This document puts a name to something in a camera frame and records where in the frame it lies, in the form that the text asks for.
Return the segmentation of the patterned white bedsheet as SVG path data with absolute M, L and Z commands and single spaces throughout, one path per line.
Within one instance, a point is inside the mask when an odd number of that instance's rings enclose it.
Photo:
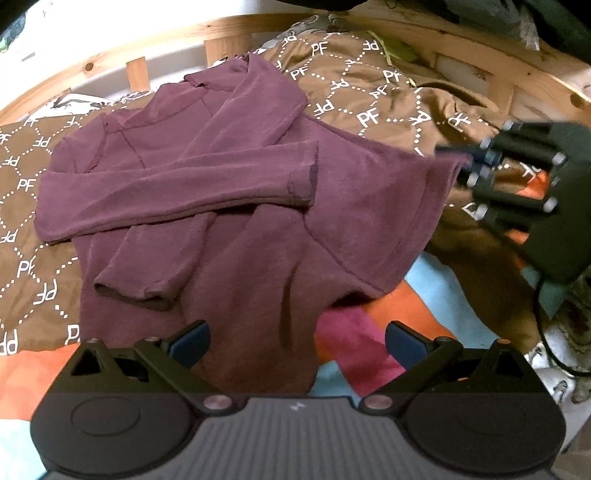
M 590 288 L 546 283 L 539 300 L 543 339 L 526 359 L 562 411 L 569 444 L 590 419 Z

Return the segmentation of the wooden bed frame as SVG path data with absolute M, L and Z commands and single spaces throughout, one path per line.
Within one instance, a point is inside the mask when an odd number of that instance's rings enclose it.
M 218 55 L 248 47 L 252 35 L 279 32 L 303 17 L 301 13 L 224 17 L 103 52 L 94 51 L 58 72 L 35 67 L 33 70 L 42 74 L 42 79 L 2 108 L 1 121 L 16 122 L 91 78 L 120 68 L 126 68 L 132 90 L 146 90 L 149 74 L 145 58 L 155 47 L 169 47 L 180 40 L 201 41 L 207 61 L 213 62 Z M 510 41 L 411 10 L 394 13 L 390 18 L 353 16 L 351 19 L 360 30 L 394 35 L 422 55 L 430 66 L 436 66 L 439 57 L 444 56 L 488 73 L 487 96 L 503 113 L 516 107 L 515 92 L 521 89 L 572 120 L 584 124 L 590 121 L 590 68 L 566 54 L 551 48 L 527 51 Z

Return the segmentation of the maroon long-sleeve shirt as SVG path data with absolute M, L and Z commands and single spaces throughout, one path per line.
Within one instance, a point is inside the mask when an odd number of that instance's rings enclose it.
M 197 373 L 239 393 L 304 393 L 318 318 L 394 290 L 466 157 L 424 157 L 315 119 L 247 54 L 94 118 L 53 149 L 34 227 L 71 241 L 81 331 L 122 347 L 194 321 Z

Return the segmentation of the brown PF patterned quilt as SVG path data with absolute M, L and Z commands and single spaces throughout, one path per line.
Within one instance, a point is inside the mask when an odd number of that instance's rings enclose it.
M 483 97 L 433 70 L 395 61 L 363 33 L 288 33 L 263 56 L 308 95 L 311 112 L 339 129 L 417 153 L 443 142 L 477 141 L 500 118 Z M 51 148 L 100 113 L 136 109 L 134 93 L 115 101 L 69 94 L 1 129 L 1 416 L 27 421 L 80 341 L 80 265 L 69 244 L 39 243 L 32 226 L 35 181 Z M 573 382 L 551 367 L 536 342 L 525 296 L 536 276 L 474 220 L 465 190 L 449 198 L 428 249 L 401 284 L 359 307 L 331 309 L 318 320 L 321 366 L 312 391 L 356 397 L 401 369 L 385 353 L 386 326 L 399 320 L 421 334 L 452 334 L 481 347 L 494 333 L 523 342 L 551 386 Z

